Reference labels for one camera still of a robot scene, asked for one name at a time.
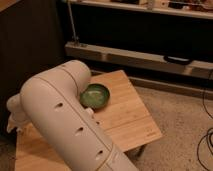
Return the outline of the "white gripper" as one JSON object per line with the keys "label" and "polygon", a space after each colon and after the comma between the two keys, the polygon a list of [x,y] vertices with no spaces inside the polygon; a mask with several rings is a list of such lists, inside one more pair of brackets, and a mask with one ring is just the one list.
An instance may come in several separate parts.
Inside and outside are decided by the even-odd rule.
{"label": "white gripper", "polygon": [[30,122],[29,117],[24,112],[11,113],[8,119],[6,131],[10,133],[18,127],[24,128]]}

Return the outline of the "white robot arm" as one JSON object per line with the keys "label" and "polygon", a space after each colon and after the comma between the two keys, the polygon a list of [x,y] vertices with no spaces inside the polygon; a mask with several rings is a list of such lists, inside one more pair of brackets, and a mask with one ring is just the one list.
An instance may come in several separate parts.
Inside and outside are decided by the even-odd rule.
{"label": "white robot arm", "polygon": [[90,79],[78,60],[34,75],[7,100],[7,130],[33,124],[72,171],[138,171],[79,103]]}

